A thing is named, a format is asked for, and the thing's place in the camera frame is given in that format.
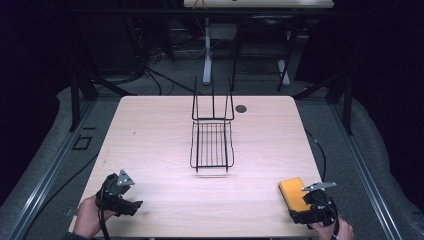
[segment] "yellow sponge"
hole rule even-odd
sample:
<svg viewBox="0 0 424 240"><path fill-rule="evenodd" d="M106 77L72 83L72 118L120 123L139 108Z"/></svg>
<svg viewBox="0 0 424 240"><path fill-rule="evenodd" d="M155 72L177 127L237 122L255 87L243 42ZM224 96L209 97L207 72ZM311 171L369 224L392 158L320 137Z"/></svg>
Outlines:
<svg viewBox="0 0 424 240"><path fill-rule="evenodd" d="M306 192L302 191L303 183L299 177L281 181L278 186L289 209L296 212L310 209L309 204L306 204L303 200Z"/></svg>

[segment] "person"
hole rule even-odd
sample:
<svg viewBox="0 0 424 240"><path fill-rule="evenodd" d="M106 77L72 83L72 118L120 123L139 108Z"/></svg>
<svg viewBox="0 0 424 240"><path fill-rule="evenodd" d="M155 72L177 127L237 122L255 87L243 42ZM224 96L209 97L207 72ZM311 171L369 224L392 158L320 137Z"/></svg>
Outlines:
<svg viewBox="0 0 424 240"><path fill-rule="evenodd" d="M309 224L309 226L317 232L319 240L330 240L333 235L334 225L335 223L324 227L321 223ZM342 217L339 217L339 234L337 235L337 239L353 240L353 237L353 227Z"/></svg>
<svg viewBox="0 0 424 240"><path fill-rule="evenodd" d="M84 199L79 205L77 220L75 221L74 230L68 232L62 240L85 240L93 238L101 229L98 217L99 208L96 205L96 195ZM115 212L110 210L104 211L105 220L107 221Z"/></svg>
<svg viewBox="0 0 424 240"><path fill-rule="evenodd" d="M79 212L73 232L66 233L62 240L86 240L93 238L101 230L98 211L99 208L96 205L95 195L84 199L79 205ZM113 211L104 211L106 221L114 215L116 215L116 213ZM339 217L339 224L338 240L353 240L353 227L342 217ZM331 239L334 225L335 223L324 227L320 223L309 224L309 226L317 232L320 240Z"/></svg>

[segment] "table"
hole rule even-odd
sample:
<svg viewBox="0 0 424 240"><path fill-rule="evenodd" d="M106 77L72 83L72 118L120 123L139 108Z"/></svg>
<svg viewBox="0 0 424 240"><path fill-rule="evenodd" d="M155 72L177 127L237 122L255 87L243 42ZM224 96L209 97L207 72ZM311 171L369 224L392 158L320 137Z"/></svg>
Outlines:
<svg viewBox="0 0 424 240"><path fill-rule="evenodd" d="M202 0L184 0L184 6L187 8L193 8L196 3L196 10L202 9ZM294 9L308 9L318 8L327 9L334 6L332 0L204 0L206 8L294 8ZM203 84L208 85L211 82L212 72L212 54L210 50L210 28L209 18L205 21L205 66L203 68ZM282 72L284 69L284 61L278 61L279 71ZM283 78L284 86L290 85L288 75Z"/></svg>
<svg viewBox="0 0 424 240"><path fill-rule="evenodd" d="M220 109L224 97L215 98ZM199 108L209 100L199 96ZM106 176L120 169L135 181L124 199L144 203L134 216L110 219L110 235L313 236L293 223L278 189L281 180L293 177L305 185L320 179L294 100L234 97L234 107L247 111L235 112L231 123L235 160L228 172L196 173L190 166L192 104L190 96L122 98L82 195L95 194Z"/></svg>

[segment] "metal rack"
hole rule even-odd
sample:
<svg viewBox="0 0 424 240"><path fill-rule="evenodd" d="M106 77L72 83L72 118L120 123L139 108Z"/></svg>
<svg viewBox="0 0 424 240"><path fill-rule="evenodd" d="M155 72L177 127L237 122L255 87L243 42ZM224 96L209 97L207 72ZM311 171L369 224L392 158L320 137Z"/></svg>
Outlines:
<svg viewBox="0 0 424 240"><path fill-rule="evenodd" d="M192 109L192 144L190 166L196 168L228 168L234 165L234 150L232 146L231 121L234 120L233 96L230 89L223 96L223 115L217 114L214 83L211 96L201 96L207 102L206 108L199 112L199 96L197 80L194 81L193 109Z"/></svg>

